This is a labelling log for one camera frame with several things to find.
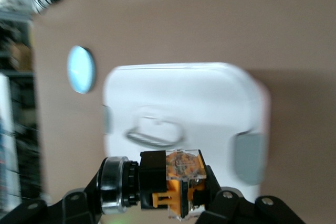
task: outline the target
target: robotic arm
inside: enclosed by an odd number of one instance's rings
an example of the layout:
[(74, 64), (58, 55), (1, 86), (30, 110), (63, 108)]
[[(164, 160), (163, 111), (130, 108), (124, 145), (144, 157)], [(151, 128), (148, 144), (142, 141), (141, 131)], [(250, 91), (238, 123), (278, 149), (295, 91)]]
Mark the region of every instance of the robotic arm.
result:
[(169, 217), (196, 224), (304, 224), (280, 199), (262, 196), (250, 203), (222, 190), (202, 153), (142, 152), (141, 162), (106, 158), (84, 190), (68, 192), (58, 203), (29, 200), (0, 224), (97, 224), (101, 216), (123, 213), (140, 201), (141, 209), (167, 208)]

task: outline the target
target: white plastic container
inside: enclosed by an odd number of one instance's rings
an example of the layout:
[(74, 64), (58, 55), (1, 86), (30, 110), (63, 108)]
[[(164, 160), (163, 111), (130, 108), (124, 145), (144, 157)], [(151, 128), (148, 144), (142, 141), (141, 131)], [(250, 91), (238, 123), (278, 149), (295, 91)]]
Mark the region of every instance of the white plastic container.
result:
[(103, 90), (108, 156), (200, 149), (223, 187), (259, 195), (266, 165), (268, 93), (226, 63), (121, 66)]

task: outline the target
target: brown table surface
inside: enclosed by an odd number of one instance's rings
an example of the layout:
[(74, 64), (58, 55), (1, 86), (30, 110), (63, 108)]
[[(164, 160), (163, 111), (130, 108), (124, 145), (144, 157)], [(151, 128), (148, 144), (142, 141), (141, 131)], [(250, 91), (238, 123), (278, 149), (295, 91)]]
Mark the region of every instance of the brown table surface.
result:
[[(336, 0), (64, 0), (34, 17), (44, 184), (52, 201), (84, 187), (105, 157), (102, 87), (119, 65), (219, 61), (261, 80), (272, 99), (262, 193), (307, 223), (336, 219)], [(87, 47), (97, 82), (67, 79), (73, 45)], [(104, 223), (173, 223), (131, 209)]]

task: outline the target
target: screw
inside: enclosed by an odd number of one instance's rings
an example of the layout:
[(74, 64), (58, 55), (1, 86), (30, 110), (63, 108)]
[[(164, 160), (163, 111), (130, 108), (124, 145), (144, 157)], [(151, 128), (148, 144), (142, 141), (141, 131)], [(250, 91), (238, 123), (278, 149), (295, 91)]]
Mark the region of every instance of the screw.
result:
[(38, 203), (33, 203), (33, 204), (31, 204), (31, 205), (28, 206), (28, 209), (32, 210), (34, 208), (37, 208), (37, 206), (38, 206)]
[(270, 198), (262, 198), (261, 201), (265, 205), (269, 205), (269, 206), (272, 206), (274, 204), (273, 200), (271, 200)]
[(79, 195), (73, 195), (71, 198), (70, 198), (70, 200), (77, 200), (77, 199), (79, 199)]
[(224, 198), (227, 198), (227, 199), (232, 199), (233, 198), (232, 193), (230, 193), (229, 191), (223, 192), (223, 196), (224, 196)]

